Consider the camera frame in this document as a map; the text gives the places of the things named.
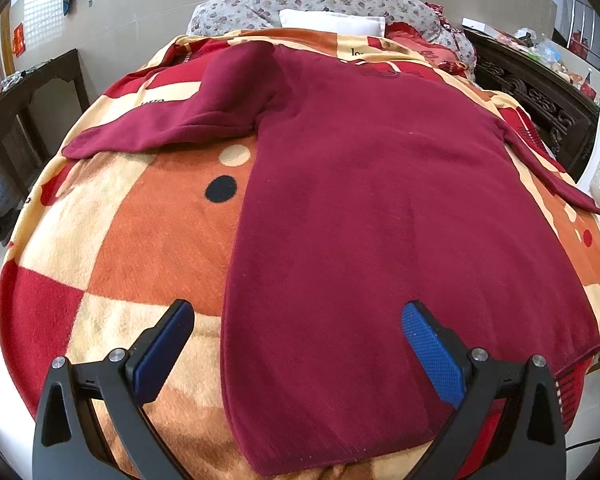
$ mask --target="blanket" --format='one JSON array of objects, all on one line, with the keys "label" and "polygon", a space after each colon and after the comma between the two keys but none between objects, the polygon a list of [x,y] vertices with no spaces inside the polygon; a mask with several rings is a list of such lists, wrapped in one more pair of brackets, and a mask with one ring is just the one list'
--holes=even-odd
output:
[{"label": "blanket", "polygon": [[[187,99],[200,88],[195,79],[152,86],[159,75],[151,73],[153,69],[190,60],[203,48],[212,54],[249,41],[283,44],[353,63],[383,63],[396,72],[415,67],[507,120],[517,131],[529,131],[530,121],[513,99],[441,73],[389,40],[292,30],[262,34],[176,38],[143,71],[99,98],[69,132],[64,146],[85,130],[112,123],[139,105]],[[136,82],[133,93],[107,95]],[[148,415],[193,476],[259,478],[230,433],[219,377],[222,297],[257,147],[255,136],[245,136],[193,148],[101,152],[80,161],[59,153],[45,168],[18,220],[0,279],[0,341],[32,413],[55,355],[66,354],[73,362],[102,359],[110,348],[128,346],[175,297],[186,298],[196,306],[196,330],[160,397],[146,406]],[[573,184],[539,149],[530,153],[555,178]],[[533,197],[564,248],[600,336],[600,233],[595,218],[548,193],[515,153],[507,151],[506,156],[521,189]],[[583,356],[585,366],[587,357]],[[576,368],[556,370],[558,383],[564,385],[566,424],[573,418],[581,387],[580,380],[571,379],[584,373],[582,366]],[[104,420],[111,435],[112,427]],[[294,478],[401,478],[426,446],[423,442],[387,457],[310,470]]]}]

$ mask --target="dark wooden furniture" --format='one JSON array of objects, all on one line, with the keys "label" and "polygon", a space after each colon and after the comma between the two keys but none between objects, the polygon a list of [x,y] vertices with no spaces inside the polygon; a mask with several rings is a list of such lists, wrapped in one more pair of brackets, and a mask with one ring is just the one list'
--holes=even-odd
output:
[{"label": "dark wooden furniture", "polygon": [[465,29],[478,55],[476,82],[513,96],[542,140],[578,180],[593,149],[600,108],[552,70],[496,40]]},{"label": "dark wooden furniture", "polygon": [[[74,83],[84,113],[89,100],[75,49],[26,71],[17,84],[0,94],[0,239],[13,227],[15,208],[26,198],[30,184],[50,158],[28,106],[34,92],[56,78]],[[13,127],[16,117],[24,136]]]}]

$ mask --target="metal bolt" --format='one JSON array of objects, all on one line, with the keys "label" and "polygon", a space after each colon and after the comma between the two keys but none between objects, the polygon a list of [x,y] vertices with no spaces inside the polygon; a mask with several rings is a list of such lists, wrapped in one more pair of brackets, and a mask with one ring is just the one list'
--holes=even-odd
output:
[{"label": "metal bolt", "polygon": [[109,361],[117,363],[118,361],[122,361],[125,358],[125,349],[124,348],[116,348],[109,352]]},{"label": "metal bolt", "polygon": [[531,358],[531,362],[535,364],[538,368],[544,368],[546,366],[546,359],[538,354],[534,355]]},{"label": "metal bolt", "polygon": [[58,368],[62,368],[64,366],[65,362],[66,359],[64,357],[56,357],[53,361],[51,361],[51,367],[58,370]]},{"label": "metal bolt", "polygon": [[474,348],[471,350],[471,358],[474,361],[484,362],[488,359],[489,354],[484,348]]}]

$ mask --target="white pillow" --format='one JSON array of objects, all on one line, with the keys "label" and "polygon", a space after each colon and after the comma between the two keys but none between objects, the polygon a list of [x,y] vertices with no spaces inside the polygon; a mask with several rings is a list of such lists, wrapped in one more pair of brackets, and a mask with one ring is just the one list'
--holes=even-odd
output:
[{"label": "white pillow", "polygon": [[310,28],[356,36],[384,36],[384,17],[381,16],[349,16],[326,10],[282,9],[280,23],[283,27],[290,28]]}]

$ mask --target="white floor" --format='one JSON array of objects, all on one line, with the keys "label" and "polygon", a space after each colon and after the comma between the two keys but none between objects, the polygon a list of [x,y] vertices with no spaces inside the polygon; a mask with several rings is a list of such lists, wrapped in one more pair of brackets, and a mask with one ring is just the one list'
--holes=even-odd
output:
[{"label": "white floor", "polygon": [[[5,249],[0,245],[0,267]],[[24,480],[31,480],[34,421],[20,399],[0,352],[0,449]],[[600,436],[600,372],[587,376],[585,389],[567,446]],[[598,444],[567,453],[567,478],[574,480],[596,453]]]}]

